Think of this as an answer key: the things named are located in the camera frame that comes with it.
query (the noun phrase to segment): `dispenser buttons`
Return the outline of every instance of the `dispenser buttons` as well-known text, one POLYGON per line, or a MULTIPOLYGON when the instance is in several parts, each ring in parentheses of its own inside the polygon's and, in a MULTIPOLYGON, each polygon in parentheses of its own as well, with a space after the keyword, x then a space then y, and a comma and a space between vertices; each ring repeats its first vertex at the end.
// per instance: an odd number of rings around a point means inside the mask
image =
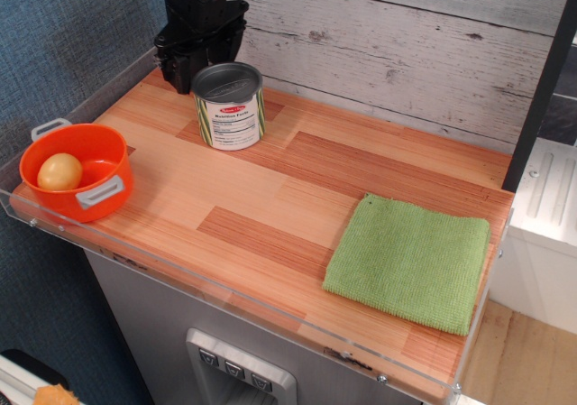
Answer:
POLYGON ((272 391, 272 384, 266 378, 262 378, 259 375, 252 374, 252 385, 254 385, 257 389, 261 389, 262 391, 266 391, 270 393, 272 391))
POLYGON ((234 378, 238 378, 239 380, 244 379, 244 369, 241 366, 237 366, 231 362, 224 362, 224 368, 226 369, 226 373, 232 375, 234 378))
POLYGON ((206 364, 210 364, 211 366, 218 367, 218 357, 214 354, 205 351, 202 348, 198 348, 198 352, 200 353, 200 359, 205 362, 206 364))

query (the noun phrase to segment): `can lid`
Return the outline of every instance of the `can lid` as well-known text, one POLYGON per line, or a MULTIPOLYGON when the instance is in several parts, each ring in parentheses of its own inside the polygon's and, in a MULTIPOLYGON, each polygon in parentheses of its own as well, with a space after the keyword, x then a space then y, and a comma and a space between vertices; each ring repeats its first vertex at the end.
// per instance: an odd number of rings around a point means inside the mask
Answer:
POLYGON ((212 103, 246 103, 261 88, 261 73, 242 62, 224 62, 201 69, 191 85, 198 98, 212 103))

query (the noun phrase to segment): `white wood panel wall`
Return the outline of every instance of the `white wood panel wall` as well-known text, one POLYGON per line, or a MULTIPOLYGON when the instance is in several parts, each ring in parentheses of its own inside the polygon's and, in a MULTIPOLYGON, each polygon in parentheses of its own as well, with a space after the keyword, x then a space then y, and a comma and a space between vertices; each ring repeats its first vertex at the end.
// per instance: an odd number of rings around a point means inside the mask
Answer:
POLYGON ((564 7, 247 1, 237 59, 258 68, 265 86, 503 152, 515 147, 564 7))

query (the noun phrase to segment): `nutrition facts label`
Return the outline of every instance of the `nutrition facts label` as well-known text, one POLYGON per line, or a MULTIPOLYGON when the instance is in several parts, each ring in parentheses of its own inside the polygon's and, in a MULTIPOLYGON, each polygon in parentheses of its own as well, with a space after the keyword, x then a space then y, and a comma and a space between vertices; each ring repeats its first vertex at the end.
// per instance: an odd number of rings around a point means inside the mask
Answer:
POLYGON ((259 107, 256 97, 243 105, 206 103, 213 147, 240 150, 260 139, 259 107))

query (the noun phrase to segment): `wooden floor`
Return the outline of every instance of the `wooden floor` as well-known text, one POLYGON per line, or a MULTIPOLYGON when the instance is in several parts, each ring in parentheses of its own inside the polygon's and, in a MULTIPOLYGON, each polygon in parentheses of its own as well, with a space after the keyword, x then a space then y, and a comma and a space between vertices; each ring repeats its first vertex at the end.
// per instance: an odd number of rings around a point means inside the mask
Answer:
POLYGON ((463 393, 488 405, 577 404, 577 335, 489 301, 463 393))

